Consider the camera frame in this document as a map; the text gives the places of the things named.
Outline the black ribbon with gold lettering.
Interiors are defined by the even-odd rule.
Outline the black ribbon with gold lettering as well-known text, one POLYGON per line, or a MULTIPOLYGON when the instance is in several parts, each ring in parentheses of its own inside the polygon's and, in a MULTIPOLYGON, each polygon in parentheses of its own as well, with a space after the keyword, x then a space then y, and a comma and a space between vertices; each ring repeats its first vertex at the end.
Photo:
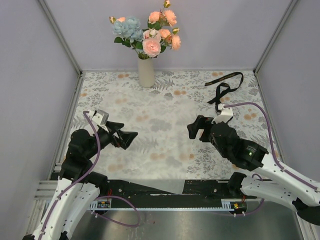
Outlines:
POLYGON ((215 97, 209 100, 207 103, 210 105, 213 105, 213 104, 215 104, 216 106, 219 105, 221 103, 221 98, 228 93, 235 92, 242 85, 243 81, 244 81, 244 74, 242 72, 236 71, 236 72, 232 72, 227 75, 224 75, 218 79, 206 82, 204 84, 205 87, 219 83, 219 85, 216 87, 216 90, 215 90, 215 97), (228 83, 224 82, 224 80, 233 78, 235 76, 240 76, 240 82, 238 87, 231 88, 231 86, 228 83))

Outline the blue hydrangea stem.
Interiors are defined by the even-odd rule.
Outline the blue hydrangea stem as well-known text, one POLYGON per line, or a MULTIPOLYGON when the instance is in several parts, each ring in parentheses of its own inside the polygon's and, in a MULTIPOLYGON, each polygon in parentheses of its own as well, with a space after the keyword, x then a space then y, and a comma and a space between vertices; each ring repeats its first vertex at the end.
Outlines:
POLYGON ((125 18, 126 20, 123 24, 112 25, 113 33, 116 35, 113 42, 135 50, 138 57, 143 59, 143 30, 141 29, 141 22, 136 17, 125 18))

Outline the white wrapping paper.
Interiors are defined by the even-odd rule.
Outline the white wrapping paper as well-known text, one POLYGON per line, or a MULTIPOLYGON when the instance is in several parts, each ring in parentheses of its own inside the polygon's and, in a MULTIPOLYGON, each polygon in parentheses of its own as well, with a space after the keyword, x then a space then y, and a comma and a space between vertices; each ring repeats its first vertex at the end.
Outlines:
POLYGON ((86 86, 78 99, 72 130, 90 130, 83 111, 103 110, 124 131, 138 132, 127 150, 107 146, 94 170, 111 180, 177 193, 184 187, 192 142, 187 125, 197 104, 184 95, 130 85, 86 86))

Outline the pale pink rose stem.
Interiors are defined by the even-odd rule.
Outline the pale pink rose stem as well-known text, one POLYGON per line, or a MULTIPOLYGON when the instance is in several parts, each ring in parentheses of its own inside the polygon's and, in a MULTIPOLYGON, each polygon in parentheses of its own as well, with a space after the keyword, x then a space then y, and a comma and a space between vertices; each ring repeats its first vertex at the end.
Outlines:
POLYGON ((161 52, 162 37, 158 30, 148 29, 143 33, 142 49, 150 58, 157 57, 161 52))

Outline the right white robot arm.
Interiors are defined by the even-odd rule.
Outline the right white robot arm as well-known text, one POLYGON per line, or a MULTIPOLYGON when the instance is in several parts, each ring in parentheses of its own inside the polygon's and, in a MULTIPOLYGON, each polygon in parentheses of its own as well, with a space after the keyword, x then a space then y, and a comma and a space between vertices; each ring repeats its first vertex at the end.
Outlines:
POLYGON ((187 126, 188 136, 195 139, 199 130, 201 142, 211 143, 220 155, 236 167, 266 177, 270 182, 234 173, 228 182, 228 194, 254 196, 283 205, 313 224, 320 224, 320 184, 284 163, 276 163, 273 155, 256 142, 240 138, 225 122, 199 115, 187 126))

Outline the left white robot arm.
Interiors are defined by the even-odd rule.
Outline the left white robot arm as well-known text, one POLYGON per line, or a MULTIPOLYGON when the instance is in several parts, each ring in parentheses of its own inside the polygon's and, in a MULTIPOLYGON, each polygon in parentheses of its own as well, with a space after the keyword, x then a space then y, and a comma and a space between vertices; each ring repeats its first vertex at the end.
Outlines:
POLYGON ((123 127, 122 123, 107 121, 94 129, 93 134, 86 129, 71 134, 49 206, 33 233, 23 239, 70 240, 73 237, 90 204, 109 191, 107 176, 93 171, 101 150, 108 145, 126 150, 138 136, 134 131, 122 131, 123 127))

